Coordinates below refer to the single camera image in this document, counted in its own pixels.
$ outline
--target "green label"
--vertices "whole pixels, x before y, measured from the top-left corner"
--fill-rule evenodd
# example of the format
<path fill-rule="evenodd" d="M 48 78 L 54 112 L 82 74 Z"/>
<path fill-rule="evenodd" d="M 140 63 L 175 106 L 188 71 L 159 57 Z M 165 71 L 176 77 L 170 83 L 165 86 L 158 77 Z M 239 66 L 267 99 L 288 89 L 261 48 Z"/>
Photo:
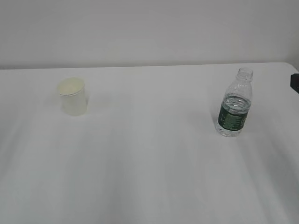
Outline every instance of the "green label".
<path fill-rule="evenodd" d="M 244 127 L 247 113 L 244 114 L 232 114 L 225 110 L 221 105 L 218 123 L 221 127 L 230 131 L 239 131 Z"/>

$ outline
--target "white tablecloth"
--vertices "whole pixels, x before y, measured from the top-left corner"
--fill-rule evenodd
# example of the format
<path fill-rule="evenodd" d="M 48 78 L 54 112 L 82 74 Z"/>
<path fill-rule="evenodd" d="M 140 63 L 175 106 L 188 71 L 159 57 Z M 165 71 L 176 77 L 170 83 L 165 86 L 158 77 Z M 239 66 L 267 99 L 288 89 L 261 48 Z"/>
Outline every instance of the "white tablecloth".
<path fill-rule="evenodd" d="M 254 70 L 242 134 L 214 129 Z M 297 224 L 299 95 L 286 63 L 0 70 L 1 224 Z M 88 112 L 56 85 L 85 80 Z"/>

